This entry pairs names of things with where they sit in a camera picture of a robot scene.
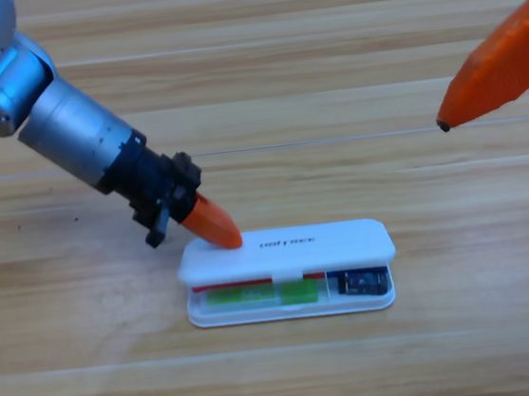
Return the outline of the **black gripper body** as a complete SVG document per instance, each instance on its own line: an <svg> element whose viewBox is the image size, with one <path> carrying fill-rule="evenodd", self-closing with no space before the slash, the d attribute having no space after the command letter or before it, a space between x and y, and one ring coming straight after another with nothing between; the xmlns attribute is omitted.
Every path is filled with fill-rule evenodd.
<svg viewBox="0 0 529 396"><path fill-rule="evenodd" d="M165 239L168 222L181 224L198 205L201 168L189 154L160 155L146 142L135 130L120 144L119 155L104 169L100 191L126 198L133 220L148 230L146 244L157 248Z"/></svg>

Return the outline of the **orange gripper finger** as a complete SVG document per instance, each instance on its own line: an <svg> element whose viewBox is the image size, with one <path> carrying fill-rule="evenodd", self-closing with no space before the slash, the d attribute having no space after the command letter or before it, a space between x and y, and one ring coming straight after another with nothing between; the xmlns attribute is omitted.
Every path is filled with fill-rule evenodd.
<svg viewBox="0 0 529 396"><path fill-rule="evenodd" d="M241 232L233 218L200 193L197 193L192 211L180 225L222 249L240 248L243 244Z"/></svg>
<svg viewBox="0 0 529 396"><path fill-rule="evenodd" d="M529 0L467 56L453 77L436 122L444 132L518 99L529 89Z"/></svg>

